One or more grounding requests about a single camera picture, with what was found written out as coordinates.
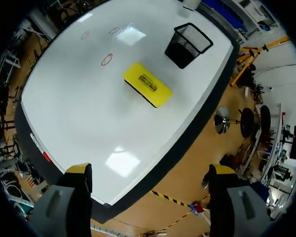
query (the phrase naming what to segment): red circle marking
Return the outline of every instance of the red circle marking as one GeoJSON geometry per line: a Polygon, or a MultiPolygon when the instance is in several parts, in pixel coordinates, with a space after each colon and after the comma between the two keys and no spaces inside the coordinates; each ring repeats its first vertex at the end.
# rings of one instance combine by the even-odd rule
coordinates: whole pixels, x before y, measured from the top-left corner
{"type": "Polygon", "coordinates": [[[105,66],[107,64],[109,64],[109,62],[112,60],[113,58],[113,54],[109,53],[102,61],[101,65],[105,66]]]}
{"type": "Polygon", "coordinates": [[[112,35],[112,34],[115,34],[115,33],[118,32],[118,31],[119,31],[119,27],[115,27],[115,28],[113,28],[113,29],[111,29],[111,30],[109,31],[109,34],[112,35]]]}
{"type": "Polygon", "coordinates": [[[84,40],[85,38],[87,38],[89,36],[89,33],[90,33],[89,31],[84,32],[80,39],[84,40]]]}

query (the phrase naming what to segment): wooden floor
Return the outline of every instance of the wooden floor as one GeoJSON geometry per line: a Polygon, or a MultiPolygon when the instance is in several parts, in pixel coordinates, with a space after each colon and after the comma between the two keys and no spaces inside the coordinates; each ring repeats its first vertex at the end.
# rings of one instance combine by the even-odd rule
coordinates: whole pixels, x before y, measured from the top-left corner
{"type": "MultiPolygon", "coordinates": [[[[25,43],[25,50],[32,62],[35,61],[33,50],[40,53],[35,36],[25,43]]],[[[21,68],[14,71],[10,83],[10,94],[18,85],[24,85],[30,70],[30,64],[25,56],[21,59],[21,68]]],[[[240,118],[238,109],[254,108],[254,101],[244,97],[244,91],[228,87],[219,103],[227,106],[232,118],[240,118]]],[[[13,119],[13,106],[9,102],[6,120],[13,119]]],[[[9,130],[6,137],[12,137],[15,130],[9,130]]],[[[225,154],[236,154],[243,143],[240,126],[232,125],[225,135],[218,135],[214,128],[213,116],[199,134],[193,145],[178,164],[154,187],[154,190],[166,194],[185,203],[202,200],[207,194],[201,188],[201,181],[208,171],[209,164],[218,163],[225,154]]],[[[158,231],[173,224],[189,209],[162,199],[151,193],[143,196],[133,206],[122,212],[114,219],[101,225],[95,221],[92,224],[105,227],[131,236],[142,234],[149,230],[158,231]]],[[[167,229],[168,237],[198,237],[209,231],[209,225],[202,216],[189,214],[187,217],[167,229]]],[[[92,236],[106,237],[106,234],[92,231],[92,236]]]]}

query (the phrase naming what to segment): chair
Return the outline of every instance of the chair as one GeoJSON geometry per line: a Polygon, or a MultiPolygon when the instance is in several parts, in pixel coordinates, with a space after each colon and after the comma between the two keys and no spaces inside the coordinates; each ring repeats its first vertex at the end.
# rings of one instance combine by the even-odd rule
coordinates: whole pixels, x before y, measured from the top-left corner
{"type": "Polygon", "coordinates": [[[230,118],[229,109],[226,106],[222,106],[216,110],[214,115],[214,126],[218,134],[225,134],[231,124],[239,124],[241,134],[244,138],[249,137],[254,129],[254,114],[251,109],[244,108],[243,111],[239,110],[241,114],[240,121],[230,118]]]}

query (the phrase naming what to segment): black mesh basket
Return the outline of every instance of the black mesh basket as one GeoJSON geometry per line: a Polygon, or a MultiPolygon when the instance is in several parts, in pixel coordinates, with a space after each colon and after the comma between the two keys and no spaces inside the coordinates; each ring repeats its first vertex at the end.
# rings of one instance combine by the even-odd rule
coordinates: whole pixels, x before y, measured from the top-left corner
{"type": "Polygon", "coordinates": [[[181,69],[213,46],[213,42],[192,23],[178,26],[174,31],[165,54],[181,69]]]}

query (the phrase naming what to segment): yellow sponge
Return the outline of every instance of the yellow sponge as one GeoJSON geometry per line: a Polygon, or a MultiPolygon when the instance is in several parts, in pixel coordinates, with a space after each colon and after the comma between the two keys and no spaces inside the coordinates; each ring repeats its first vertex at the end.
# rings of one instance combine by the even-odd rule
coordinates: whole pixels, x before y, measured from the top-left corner
{"type": "Polygon", "coordinates": [[[165,104],[172,91],[140,63],[135,63],[124,73],[125,81],[154,107],[165,104]]]}

